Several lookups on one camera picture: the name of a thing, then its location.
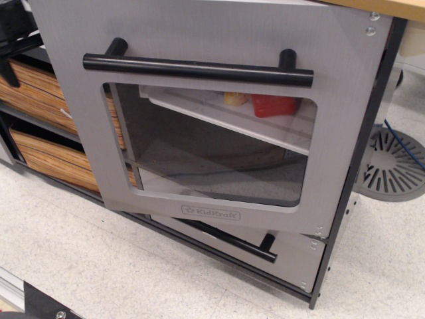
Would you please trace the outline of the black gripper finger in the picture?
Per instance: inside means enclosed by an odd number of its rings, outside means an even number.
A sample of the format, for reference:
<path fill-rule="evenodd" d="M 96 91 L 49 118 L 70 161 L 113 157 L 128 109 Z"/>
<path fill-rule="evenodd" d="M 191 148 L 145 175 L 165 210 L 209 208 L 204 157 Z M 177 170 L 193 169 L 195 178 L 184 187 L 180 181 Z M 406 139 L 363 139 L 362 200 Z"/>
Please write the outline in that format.
<path fill-rule="evenodd" d="M 6 58 L 1 57 L 0 59 L 0 71 L 1 77 L 5 80 L 5 82 L 14 88 L 19 88 L 20 83 L 12 69 L 9 61 Z"/>

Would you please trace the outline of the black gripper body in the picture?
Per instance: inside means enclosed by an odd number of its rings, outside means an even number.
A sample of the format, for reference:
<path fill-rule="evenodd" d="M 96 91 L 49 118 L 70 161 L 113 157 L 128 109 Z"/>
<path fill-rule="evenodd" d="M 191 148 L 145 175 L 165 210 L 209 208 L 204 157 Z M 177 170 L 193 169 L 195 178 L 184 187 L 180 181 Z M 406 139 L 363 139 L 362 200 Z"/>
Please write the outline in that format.
<path fill-rule="evenodd" d="M 1 62 L 43 45 L 37 24 L 22 1 L 1 1 Z"/>

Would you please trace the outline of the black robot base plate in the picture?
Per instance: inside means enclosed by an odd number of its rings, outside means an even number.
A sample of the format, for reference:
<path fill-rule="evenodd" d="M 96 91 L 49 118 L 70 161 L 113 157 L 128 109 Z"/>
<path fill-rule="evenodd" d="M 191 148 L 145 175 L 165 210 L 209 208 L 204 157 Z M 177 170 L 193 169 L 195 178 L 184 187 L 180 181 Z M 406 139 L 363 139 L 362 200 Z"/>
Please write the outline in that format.
<path fill-rule="evenodd" d="M 23 282 L 24 312 L 2 312 L 1 319 L 81 319 L 67 306 L 59 303 L 33 285 Z"/>

